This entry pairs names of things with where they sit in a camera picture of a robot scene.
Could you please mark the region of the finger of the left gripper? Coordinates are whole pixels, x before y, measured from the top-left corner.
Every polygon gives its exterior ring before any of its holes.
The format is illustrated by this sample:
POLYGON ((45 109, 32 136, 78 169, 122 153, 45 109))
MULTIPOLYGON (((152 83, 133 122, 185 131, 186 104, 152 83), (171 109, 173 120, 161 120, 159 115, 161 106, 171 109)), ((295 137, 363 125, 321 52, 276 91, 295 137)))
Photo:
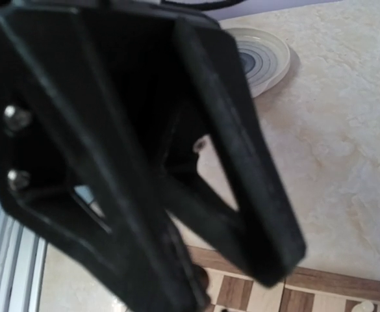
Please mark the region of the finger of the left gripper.
POLYGON ((306 244, 260 130, 235 39, 179 18, 172 40, 238 207, 228 207, 197 175, 186 182, 164 177, 164 204, 239 270, 272 287, 304 258, 306 244))
POLYGON ((0 201, 133 311, 203 311, 113 81, 120 12, 0 7, 0 201))

